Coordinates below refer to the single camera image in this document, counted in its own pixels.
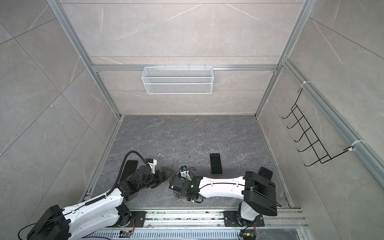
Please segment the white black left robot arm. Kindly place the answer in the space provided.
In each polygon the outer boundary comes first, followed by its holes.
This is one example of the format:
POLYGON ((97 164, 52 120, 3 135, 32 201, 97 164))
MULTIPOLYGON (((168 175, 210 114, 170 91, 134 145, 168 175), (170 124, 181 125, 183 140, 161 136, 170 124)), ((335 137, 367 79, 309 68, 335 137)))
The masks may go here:
POLYGON ((126 203, 139 190, 156 188, 174 173, 162 167, 155 170, 149 163, 137 166, 129 163, 119 172, 111 190, 88 201, 60 208, 58 205, 46 210, 27 234, 28 240, 79 240, 105 227, 126 227, 134 218, 126 203))

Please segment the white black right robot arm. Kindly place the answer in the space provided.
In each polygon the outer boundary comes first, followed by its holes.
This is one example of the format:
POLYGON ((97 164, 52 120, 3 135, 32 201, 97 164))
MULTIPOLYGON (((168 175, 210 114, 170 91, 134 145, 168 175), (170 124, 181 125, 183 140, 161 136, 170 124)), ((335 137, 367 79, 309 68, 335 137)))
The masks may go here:
POLYGON ((262 167, 258 173, 247 171, 244 176, 232 179, 212 179, 193 176, 184 170, 171 177, 169 189, 187 201, 203 203, 205 199, 223 197, 242 202, 235 215, 235 223, 247 226, 262 216, 276 217, 278 207, 276 184, 272 182, 273 172, 262 167))

